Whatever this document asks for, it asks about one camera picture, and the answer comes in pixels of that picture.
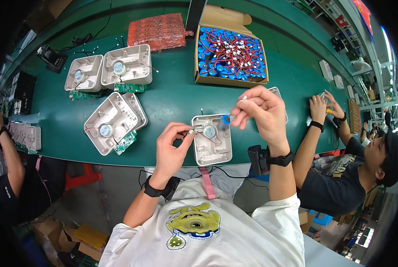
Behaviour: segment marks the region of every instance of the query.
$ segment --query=fluorescent light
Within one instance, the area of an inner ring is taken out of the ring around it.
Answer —
[[[383,31],[383,35],[384,35],[384,40],[386,41],[386,46],[388,48],[389,62],[392,62],[392,52],[390,50],[389,39],[388,39],[388,36],[386,35],[386,31],[384,30],[383,26],[382,26],[382,31]]]

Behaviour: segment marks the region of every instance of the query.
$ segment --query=bubble wrap bag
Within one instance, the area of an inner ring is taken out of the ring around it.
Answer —
[[[136,20],[129,24],[127,45],[148,44],[151,51],[186,46],[186,32],[181,13]]]

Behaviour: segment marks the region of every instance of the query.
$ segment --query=blue stool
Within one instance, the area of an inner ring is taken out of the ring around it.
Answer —
[[[314,212],[315,212],[314,210],[310,210],[310,211],[309,211],[309,214],[313,214]],[[332,220],[333,217],[325,214],[324,218],[318,219],[318,217],[319,217],[320,214],[321,214],[321,213],[318,212],[318,213],[315,215],[315,217],[313,218],[313,222],[314,222],[314,223],[317,223],[317,224],[319,224],[319,225],[328,226],[328,225],[330,224],[330,222],[331,222],[331,220]]]

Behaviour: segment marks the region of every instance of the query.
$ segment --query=yellow cartoon character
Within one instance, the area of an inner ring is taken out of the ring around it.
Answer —
[[[180,249],[185,246],[185,240],[179,234],[206,239],[219,232],[220,215],[213,210],[203,212],[210,206],[208,202],[203,202],[195,207],[187,206],[170,210],[169,213],[175,216],[167,221],[167,227],[173,233],[167,243],[169,249]]]

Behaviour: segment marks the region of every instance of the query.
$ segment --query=red plastic stool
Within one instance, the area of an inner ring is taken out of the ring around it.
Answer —
[[[92,184],[101,180],[101,173],[93,172],[91,164],[83,163],[83,170],[85,174],[78,177],[70,177],[68,172],[66,173],[66,190],[79,185]]]

